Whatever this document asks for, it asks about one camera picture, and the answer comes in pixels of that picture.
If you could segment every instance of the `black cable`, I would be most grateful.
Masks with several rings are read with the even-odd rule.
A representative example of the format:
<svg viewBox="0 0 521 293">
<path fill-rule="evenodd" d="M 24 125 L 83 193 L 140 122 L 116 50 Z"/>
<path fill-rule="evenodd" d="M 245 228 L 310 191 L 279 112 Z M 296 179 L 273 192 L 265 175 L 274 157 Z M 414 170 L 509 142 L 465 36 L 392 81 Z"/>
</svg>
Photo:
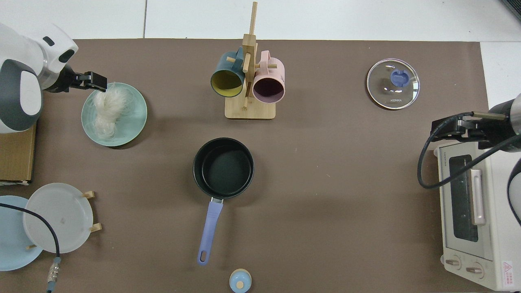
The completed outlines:
<svg viewBox="0 0 521 293">
<path fill-rule="evenodd" d="M 467 113 L 460 113 L 460 114 L 451 116 L 451 117 L 447 118 L 445 121 L 443 121 L 440 125 L 438 125 L 432 131 L 431 135 L 429 136 L 429 138 L 425 142 L 425 145 L 424 145 L 423 149 L 421 150 L 420 158 L 418 160 L 417 177 L 418 177 L 418 182 L 420 183 L 420 185 L 423 188 L 427 188 L 427 189 L 439 188 L 439 187 L 441 187 L 441 186 L 451 182 L 456 177 L 458 177 L 459 175 L 465 173 L 467 170 L 469 170 L 470 168 L 474 167 L 479 162 L 481 162 L 484 159 L 488 158 L 490 155 L 492 155 L 493 153 L 495 153 L 498 150 L 502 149 L 503 147 L 505 147 L 505 146 L 507 146 L 507 145 L 509 145 L 511 143 L 514 143 L 514 142 L 517 142 L 517 141 L 521 140 L 521 135 L 516 135 L 516 136 L 510 137 L 510 138 L 508 138 L 508 139 L 498 143 L 497 145 L 495 145 L 494 147 L 489 149 L 487 152 L 481 154 L 480 156 L 478 156 L 474 160 L 470 161 L 467 165 L 465 165 L 464 167 L 460 168 L 458 171 L 454 172 L 454 174 L 451 174 L 449 177 L 445 178 L 444 180 L 442 180 L 442 181 L 440 181 L 440 182 L 438 182 L 436 184 L 432 184 L 432 185 L 426 184 L 423 181 L 422 177 L 421 177 L 421 167 L 423 165 L 423 159 L 425 157 L 425 152 L 427 151 L 427 147 L 432 142 L 433 138 L 438 134 L 440 129 L 443 128 L 448 123 L 450 123 L 450 122 L 452 122 L 452 121 L 454 121 L 456 119 L 463 118 L 464 116 L 473 116 L 473 115 L 474 115 L 474 112 L 467 112 Z"/>
<path fill-rule="evenodd" d="M 37 217 L 38 219 L 40 219 L 45 224 L 45 226 L 47 226 L 49 231 L 51 231 L 51 234 L 53 235 L 53 238 L 54 238 L 54 244 L 56 246 L 56 257 L 57 258 L 60 257 L 60 246 L 58 244 L 58 238 L 56 237 L 56 233 L 54 233 L 53 228 L 49 225 L 49 223 L 42 216 L 40 216 L 39 214 L 36 214 L 35 212 L 26 210 L 26 209 L 24 209 L 22 207 L 18 207 L 18 206 L 15 206 L 15 205 L 0 203 L 0 206 L 7 207 L 7 208 L 13 209 L 13 210 L 18 210 L 18 211 L 21 211 L 21 212 L 24 212 L 24 213 L 28 213 L 28 214 L 33 215 L 33 216 Z"/>
</svg>

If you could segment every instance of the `glass lid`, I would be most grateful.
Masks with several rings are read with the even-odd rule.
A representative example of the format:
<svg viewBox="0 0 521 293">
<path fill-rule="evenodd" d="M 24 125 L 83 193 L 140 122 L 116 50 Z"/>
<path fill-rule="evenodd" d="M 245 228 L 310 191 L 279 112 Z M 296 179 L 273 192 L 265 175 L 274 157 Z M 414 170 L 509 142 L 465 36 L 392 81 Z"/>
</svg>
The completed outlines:
<svg viewBox="0 0 521 293">
<path fill-rule="evenodd" d="M 384 59 L 374 64 L 367 74 L 367 91 L 379 106 L 399 110 L 418 97 L 420 82 L 416 71 L 398 59 Z"/>
</svg>

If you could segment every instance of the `pan handle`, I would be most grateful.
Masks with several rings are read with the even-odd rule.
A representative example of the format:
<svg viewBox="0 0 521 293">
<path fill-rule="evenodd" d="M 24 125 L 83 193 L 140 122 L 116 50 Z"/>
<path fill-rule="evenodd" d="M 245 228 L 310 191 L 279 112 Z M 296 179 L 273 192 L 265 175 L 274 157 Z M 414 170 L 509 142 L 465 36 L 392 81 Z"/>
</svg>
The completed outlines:
<svg viewBox="0 0 521 293">
<path fill-rule="evenodd" d="M 201 238 L 201 246 L 199 246 L 199 254 L 197 262 L 200 265 L 206 265 L 210 259 L 210 251 L 212 242 L 214 241 L 215 227 L 222 210 L 222 201 L 210 201 L 208 204 L 208 212 L 206 213 L 206 222 L 204 223 L 203 237 Z"/>
</svg>

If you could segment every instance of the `oven door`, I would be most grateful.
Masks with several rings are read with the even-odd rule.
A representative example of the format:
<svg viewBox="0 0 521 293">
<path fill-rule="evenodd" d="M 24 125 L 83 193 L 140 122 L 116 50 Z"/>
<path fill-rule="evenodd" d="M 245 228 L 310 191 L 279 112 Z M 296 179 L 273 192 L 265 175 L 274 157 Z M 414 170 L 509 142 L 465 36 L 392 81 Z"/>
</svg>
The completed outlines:
<svg viewBox="0 0 521 293">
<path fill-rule="evenodd" d="M 484 151 L 477 143 L 440 146 L 440 179 L 445 179 Z M 487 202 L 490 166 L 485 159 L 441 187 L 445 246 L 492 261 Z"/>
</svg>

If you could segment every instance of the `green plate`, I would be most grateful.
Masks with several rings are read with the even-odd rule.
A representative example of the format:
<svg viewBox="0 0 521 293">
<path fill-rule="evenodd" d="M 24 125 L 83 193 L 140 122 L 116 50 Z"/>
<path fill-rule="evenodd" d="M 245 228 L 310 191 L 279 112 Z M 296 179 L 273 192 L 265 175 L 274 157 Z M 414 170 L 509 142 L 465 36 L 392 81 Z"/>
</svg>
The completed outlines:
<svg viewBox="0 0 521 293">
<path fill-rule="evenodd" d="M 121 87 L 130 90 L 133 94 L 134 109 L 131 113 L 121 116 L 116 121 L 116 132 L 114 137 L 109 139 L 102 139 L 96 135 L 94 129 L 94 121 L 96 120 L 96 107 L 94 106 L 93 99 L 96 91 L 92 92 L 81 110 L 81 125 L 87 136 L 92 139 L 95 143 L 104 145 L 106 147 L 117 147 L 123 145 L 138 136 L 143 130 L 146 123 L 146 102 L 143 95 L 136 90 L 134 87 L 128 84 L 115 82 L 110 83 L 110 87 Z"/>
</svg>

